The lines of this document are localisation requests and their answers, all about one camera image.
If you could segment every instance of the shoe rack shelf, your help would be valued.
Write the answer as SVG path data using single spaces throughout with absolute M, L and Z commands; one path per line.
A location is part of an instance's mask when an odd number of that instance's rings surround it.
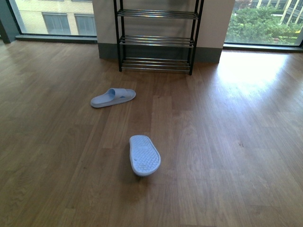
M 196 0 L 194 11 L 168 11 L 168 10 L 141 10 L 141 9 L 124 9 L 123 0 L 120 1 L 120 9 L 117 9 L 117 0 L 114 0 L 115 24 L 116 24 L 116 39 L 117 53 L 119 61 L 119 71 L 122 69 L 137 69 L 137 70 L 161 70 L 161 71 L 179 71 L 192 74 L 196 44 L 199 35 L 201 15 L 203 10 L 204 0 Z M 188 37 L 165 37 L 165 36 L 148 36 L 148 35 L 131 35 L 125 34 L 124 17 L 149 17 L 149 18 L 167 18 L 167 19 L 185 19 L 192 20 L 191 34 Z M 119 34 L 118 18 L 121 18 L 121 31 Z M 163 47 L 183 47 L 188 48 L 186 59 L 156 59 L 126 57 L 127 45 L 140 46 L 163 46 Z

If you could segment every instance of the baseboard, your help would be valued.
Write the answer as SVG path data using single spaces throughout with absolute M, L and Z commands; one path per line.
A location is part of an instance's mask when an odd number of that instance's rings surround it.
M 302 47 L 295 46 L 274 46 L 274 45 L 253 45 L 253 44 L 224 44 L 224 50 L 235 51 L 263 51 L 263 52 L 284 52 L 302 53 Z
M 117 59 L 117 45 L 98 43 L 99 57 Z M 126 46 L 127 57 L 187 59 L 188 48 L 162 46 Z M 219 63 L 222 49 L 197 47 L 195 62 Z
M 96 37 L 68 36 L 68 35 L 17 35 L 20 41 L 72 43 L 72 44 L 96 44 Z

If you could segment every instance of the slipper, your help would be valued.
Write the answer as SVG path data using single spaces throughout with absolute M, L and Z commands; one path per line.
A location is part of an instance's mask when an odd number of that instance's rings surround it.
M 103 95 L 94 97 L 90 105 L 95 108 L 125 103 L 132 100 L 136 96 L 134 90 L 124 88 L 110 88 Z
M 131 164 L 136 175 L 148 176 L 159 168 L 161 157 L 150 138 L 136 135 L 129 139 L 129 143 Z

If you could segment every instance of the green foliage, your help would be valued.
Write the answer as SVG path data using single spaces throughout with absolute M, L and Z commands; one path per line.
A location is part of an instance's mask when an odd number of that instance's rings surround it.
M 275 9 L 275 11 L 273 12 L 273 14 L 283 14 L 284 10 L 282 9 Z
M 288 41 L 298 36 L 302 25 L 280 23 L 272 14 L 274 7 L 237 10 L 231 17 L 225 41 L 244 44 L 293 44 Z

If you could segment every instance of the glass window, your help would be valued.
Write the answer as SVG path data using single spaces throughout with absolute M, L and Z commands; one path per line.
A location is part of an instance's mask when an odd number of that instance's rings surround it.
M 75 14 L 79 35 L 97 35 L 93 15 Z
M 283 23 L 287 23 L 289 18 L 290 18 L 290 15 L 288 13 L 286 13 Z
M 258 3 L 257 3 L 257 2 L 252 2 L 252 3 L 251 3 L 251 5 L 250 5 L 250 7 L 251 7 L 251 8 L 256 8 L 256 7 L 257 7 L 257 5 L 258 5 Z
M 299 3 L 298 3 L 298 5 L 297 5 L 296 10 L 301 11 L 302 6 L 303 6 L 303 0 L 300 0 Z
M 268 1 L 262 1 L 262 4 L 268 4 Z M 234 9 L 225 42 L 256 45 L 297 45 L 302 41 L 299 34 L 303 24 L 296 22 L 297 15 L 292 17 L 290 22 L 288 22 L 289 17 L 288 8 L 277 10 L 271 4 L 259 8 L 250 6 Z
M 92 0 L 9 1 L 23 34 L 83 35 L 75 15 L 94 15 Z
M 48 34 L 70 35 L 71 30 L 68 24 L 67 15 L 59 13 L 42 13 Z
M 297 0 L 292 0 L 290 5 L 289 5 L 289 8 L 294 8 L 295 4 L 296 4 Z
M 284 9 L 284 7 L 285 7 L 285 3 L 279 3 L 279 6 L 278 6 L 279 9 Z
M 269 2 L 268 0 L 262 1 L 262 2 L 261 2 L 261 6 L 267 6 L 268 2 Z

